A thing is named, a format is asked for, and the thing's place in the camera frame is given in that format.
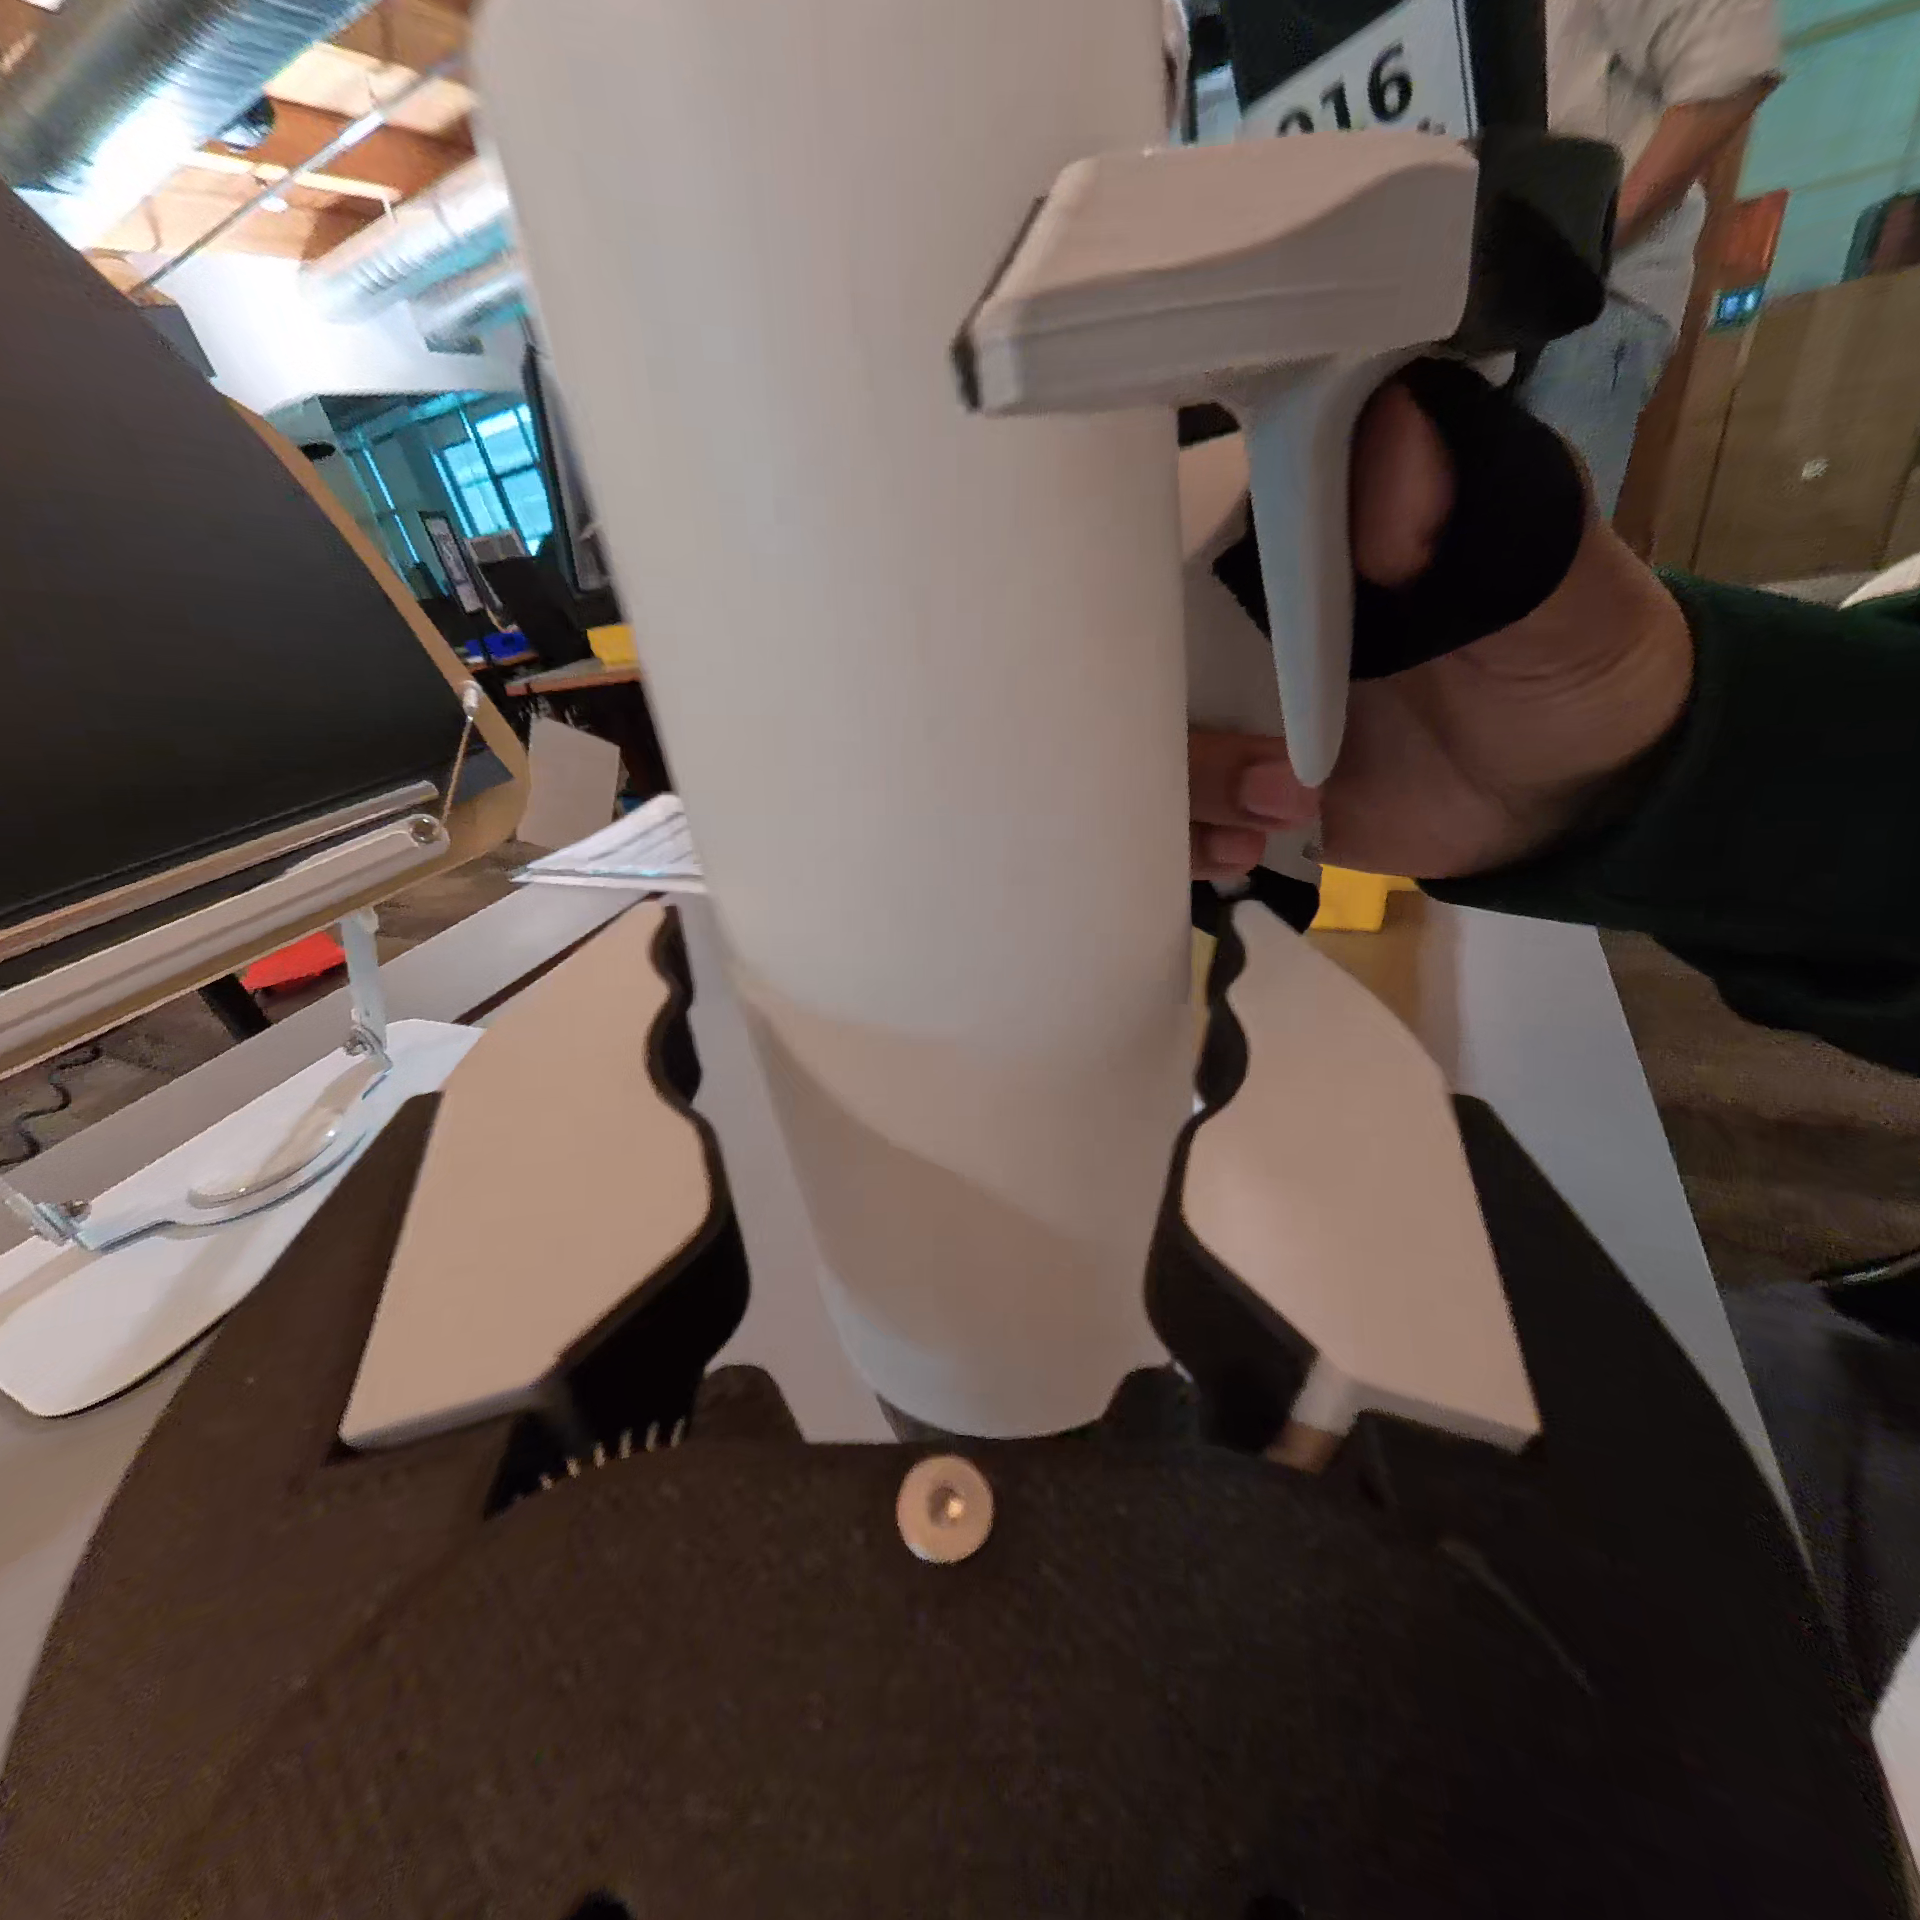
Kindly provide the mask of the white leaning board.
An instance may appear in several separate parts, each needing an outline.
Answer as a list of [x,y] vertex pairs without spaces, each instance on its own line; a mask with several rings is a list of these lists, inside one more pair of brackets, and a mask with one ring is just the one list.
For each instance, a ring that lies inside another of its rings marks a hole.
[[528,801],[517,839],[553,852],[606,830],[627,766],[617,743],[539,715],[528,738]]

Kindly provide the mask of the printed paper sheet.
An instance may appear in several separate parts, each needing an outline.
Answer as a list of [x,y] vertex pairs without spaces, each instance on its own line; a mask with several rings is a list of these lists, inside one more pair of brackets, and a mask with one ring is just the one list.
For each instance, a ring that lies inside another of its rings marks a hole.
[[517,885],[704,897],[704,866],[678,795],[660,793],[585,839],[518,866]]

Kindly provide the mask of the person's right hand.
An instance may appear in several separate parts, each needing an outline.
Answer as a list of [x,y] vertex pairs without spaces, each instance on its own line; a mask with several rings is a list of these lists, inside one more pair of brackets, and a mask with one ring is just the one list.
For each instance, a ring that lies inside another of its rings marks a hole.
[[1449,654],[1357,679],[1321,785],[1276,735],[1191,727],[1195,879],[1237,882],[1270,835],[1302,828],[1340,869],[1491,873],[1607,812],[1683,718],[1689,623],[1599,516],[1577,454],[1484,378],[1420,359],[1352,434],[1355,611],[1403,629],[1441,587],[1468,587],[1457,523],[1551,590]]

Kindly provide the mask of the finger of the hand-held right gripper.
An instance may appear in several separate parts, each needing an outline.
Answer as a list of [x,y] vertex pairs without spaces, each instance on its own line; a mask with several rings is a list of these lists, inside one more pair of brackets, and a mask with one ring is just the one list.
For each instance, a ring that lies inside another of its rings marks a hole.
[[1281,135],[1069,163],[951,340],[977,415],[1221,397],[1441,343],[1481,169],[1439,135]]

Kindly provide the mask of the brown cardboard box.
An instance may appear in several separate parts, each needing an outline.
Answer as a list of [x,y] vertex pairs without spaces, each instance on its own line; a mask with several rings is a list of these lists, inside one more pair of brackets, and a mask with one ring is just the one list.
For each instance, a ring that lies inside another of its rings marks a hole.
[[1915,444],[1915,268],[1766,303],[1720,434],[1693,573],[1766,585],[1873,569]]

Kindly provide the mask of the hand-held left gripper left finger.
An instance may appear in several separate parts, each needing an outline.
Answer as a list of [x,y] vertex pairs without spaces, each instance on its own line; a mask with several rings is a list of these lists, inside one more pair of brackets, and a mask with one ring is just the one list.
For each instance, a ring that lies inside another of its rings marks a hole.
[[349,1450],[501,1415],[563,1452],[684,1437],[747,1302],[687,1010],[680,916],[645,901],[491,1015],[429,1121]]

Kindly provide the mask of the black laptop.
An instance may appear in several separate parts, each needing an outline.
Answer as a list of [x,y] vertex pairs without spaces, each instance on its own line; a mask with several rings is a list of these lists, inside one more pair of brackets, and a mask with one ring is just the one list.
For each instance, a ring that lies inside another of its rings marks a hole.
[[460,695],[315,483],[5,193],[5,927],[444,787]]

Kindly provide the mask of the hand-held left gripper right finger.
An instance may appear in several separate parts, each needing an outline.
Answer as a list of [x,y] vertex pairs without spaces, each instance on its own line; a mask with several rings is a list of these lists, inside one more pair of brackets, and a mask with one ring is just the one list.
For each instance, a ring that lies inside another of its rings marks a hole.
[[1267,903],[1212,930],[1144,1281],[1200,1433],[1288,1467],[1380,1415],[1524,1452],[1543,1415],[1446,1077]]

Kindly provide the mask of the white water bottle black cap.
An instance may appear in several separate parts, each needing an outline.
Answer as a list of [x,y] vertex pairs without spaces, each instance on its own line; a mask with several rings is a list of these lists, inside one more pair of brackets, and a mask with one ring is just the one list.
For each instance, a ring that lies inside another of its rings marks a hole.
[[839,1337],[1087,1427],[1192,1102],[1175,436],[949,349],[1161,141],[1161,4],[481,4],[470,71]]

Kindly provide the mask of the person's right forearm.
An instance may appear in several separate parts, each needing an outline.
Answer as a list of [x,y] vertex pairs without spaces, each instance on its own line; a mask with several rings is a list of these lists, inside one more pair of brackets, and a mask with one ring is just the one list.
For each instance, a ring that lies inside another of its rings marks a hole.
[[1661,577],[1693,643],[1664,740],[1543,852],[1428,897],[1638,933],[1742,1019],[1918,1071],[1918,602]]

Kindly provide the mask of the silver air duct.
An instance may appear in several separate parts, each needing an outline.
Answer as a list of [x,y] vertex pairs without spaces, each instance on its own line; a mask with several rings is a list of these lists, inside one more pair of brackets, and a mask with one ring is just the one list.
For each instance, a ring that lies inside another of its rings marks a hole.
[[8,185],[68,188],[117,138],[172,155],[224,132],[283,67],[349,28],[368,2],[73,2],[5,57]]

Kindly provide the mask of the silver stand with tan board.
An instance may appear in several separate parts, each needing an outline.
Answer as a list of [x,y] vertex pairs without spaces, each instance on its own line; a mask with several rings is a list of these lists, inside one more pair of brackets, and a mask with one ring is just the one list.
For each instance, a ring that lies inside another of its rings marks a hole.
[[444,787],[408,785],[5,927],[5,1069],[327,923],[340,923],[351,980],[349,1033],[317,1065],[84,1207],[5,1185],[6,1210],[30,1223],[30,1241],[5,1257],[5,1395],[35,1417],[113,1401],[209,1332],[399,1103],[438,1089],[470,1050],[451,1023],[421,1019],[389,1041],[373,910],[421,873],[507,844],[528,762],[444,637],[411,615],[462,702]]

